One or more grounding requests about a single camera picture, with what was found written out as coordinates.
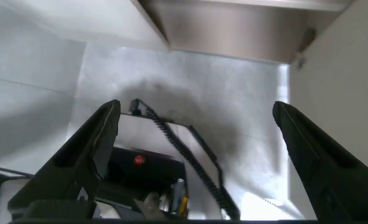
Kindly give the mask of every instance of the coiled cable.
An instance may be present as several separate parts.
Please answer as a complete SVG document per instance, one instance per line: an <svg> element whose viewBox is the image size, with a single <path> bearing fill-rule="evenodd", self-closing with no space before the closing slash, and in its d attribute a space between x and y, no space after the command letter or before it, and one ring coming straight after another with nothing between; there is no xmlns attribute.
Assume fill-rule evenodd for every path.
<svg viewBox="0 0 368 224"><path fill-rule="evenodd" d="M240 214L238 209L232 203L228 202L228 199L220 191L220 189L214 184L211 177L206 173L202 165L196 160L192 152L187 148L187 146L181 142L181 140L172 131L170 126L164 122L158 114L148 105L146 105L142 100L135 99L138 103L145 106L145 114L157 125L157 127L163 132L170 144L179 151L179 153L184 157L185 160L192 166L198 177L205 184L206 188L209 190L217 204L221 209L224 209L227 215L232 220L239 220Z"/></svg>

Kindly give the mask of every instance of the white surface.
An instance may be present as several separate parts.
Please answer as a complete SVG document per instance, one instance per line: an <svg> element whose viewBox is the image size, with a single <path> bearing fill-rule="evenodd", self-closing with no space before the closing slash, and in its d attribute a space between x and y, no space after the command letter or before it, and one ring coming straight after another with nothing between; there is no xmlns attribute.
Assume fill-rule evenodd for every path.
<svg viewBox="0 0 368 224"><path fill-rule="evenodd" d="M290 103L368 166L368 0L343 12L305 57L300 71L291 66Z"/></svg>
<svg viewBox="0 0 368 224"><path fill-rule="evenodd" d="M34 174L62 146L72 97L0 80L0 167Z"/></svg>
<svg viewBox="0 0 368 224"><path fill-rule="evenodd" d="M84 49L0 6L0 79L72 95Z"/></svg>
<svg viewBox="0 0 368 224"><path fill-rule="evenodd" d="M65 142L85 45L0 6L0 166L34 174Z"/></svg>
<svg viewBox="0 0 368 224"><path fill-rule="evenodd" d="M2 0L58 35L127 47L167 50L137 0Z"/></svg>
<svg viewBox="0 0 368 224"><path fill-rule="evenodd" d="M7 205L11 198L26 184L28 179L8 180L0 187L0 224L11 222L11 214Z"/></svg>
<svg viewBox="0 0 368 224"><path fill-rule="evenodd" d="M286 78L284 65L89 44L68 135L102 103L119 99L122 112L127 112L132 99L142 98L159 115L195 126L224 166L227 181L238 186L230 193L243 214L286 218L282 213L272 216L263 206L253 210L252 197L244 196L286 204L287 152L272 117L274 101L287 100ZM123 121L120 126L129 125ZM122 144L139 147L158 141L147 128L139 130L147 138L126 135L123 129L118 131ZM160 149L169 147L165 141Z"/></svg>
<svg viewBox="0 0 368 224"><path fill-rule="evenodd" d="M252 4L257 6L288 7L294 9L341 11L353 0L198 0L238 4Z"/></svg>

